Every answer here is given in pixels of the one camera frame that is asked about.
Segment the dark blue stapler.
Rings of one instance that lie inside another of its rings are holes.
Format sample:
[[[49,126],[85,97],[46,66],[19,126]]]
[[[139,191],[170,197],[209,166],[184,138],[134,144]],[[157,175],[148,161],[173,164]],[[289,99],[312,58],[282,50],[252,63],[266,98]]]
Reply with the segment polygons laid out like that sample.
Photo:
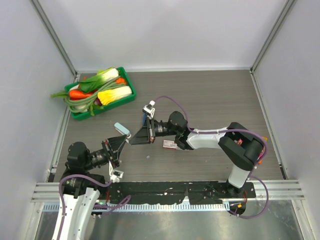
[[[147,114],[144,113],[143,117],[142,117],[142,125],[141,125],[141,127],[143,128],[143,127],[146,127],[146,126],[147,126]]]

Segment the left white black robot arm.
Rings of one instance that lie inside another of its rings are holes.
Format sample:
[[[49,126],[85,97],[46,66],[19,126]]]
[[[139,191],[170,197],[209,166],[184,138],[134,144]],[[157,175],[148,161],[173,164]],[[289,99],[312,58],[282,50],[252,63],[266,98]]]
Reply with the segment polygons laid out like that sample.
[[[120,154],[127,135],[111,137],[91,152],[83,142],[68,148],[65,171],[58,185],[59,210],[52,239],[83,240],[96,201],[123,177]]]

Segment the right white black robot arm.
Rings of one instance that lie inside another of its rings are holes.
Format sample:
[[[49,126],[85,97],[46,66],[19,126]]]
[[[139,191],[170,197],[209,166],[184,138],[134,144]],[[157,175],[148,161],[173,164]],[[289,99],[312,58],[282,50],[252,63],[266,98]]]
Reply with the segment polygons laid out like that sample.
[[[221,149],[233,163],[225,186],[226,193],[233,198],[243,193],[247,179],[267,150],[263,137],[238,122],[221,129],[198,130],[189,128],[187,119],[179,111],[172,112],[166,122],[147,116],[129,143],[151,144],[157,137],[166,136],[174,136],[181,150]]]

